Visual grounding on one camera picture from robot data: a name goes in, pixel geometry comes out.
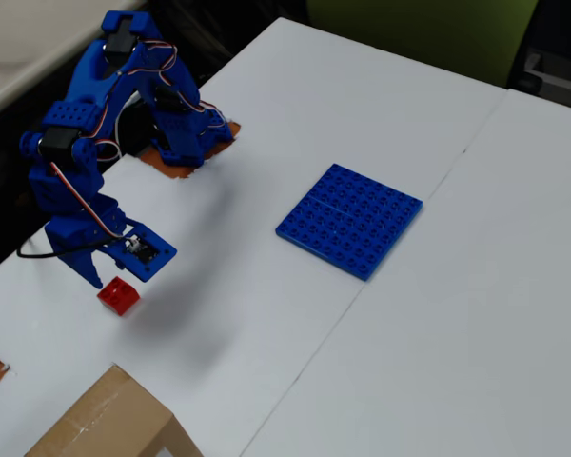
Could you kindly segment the blue gripper black motor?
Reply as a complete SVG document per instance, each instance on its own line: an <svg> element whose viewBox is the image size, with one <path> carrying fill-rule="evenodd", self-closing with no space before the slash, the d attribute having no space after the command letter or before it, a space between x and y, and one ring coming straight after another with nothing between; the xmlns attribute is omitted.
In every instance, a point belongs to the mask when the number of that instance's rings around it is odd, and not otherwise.
<svg viewBox="0 0 571 457"><path fill-rule="evenodd" d="M68 191L45 191L44 211L50 214L45 232L52 249L45 257L59 257L97 289L103 283L92 262L95 250L125 267L118 256L126 251L128 222L115 199L96 194L84 201Z"/></svg>

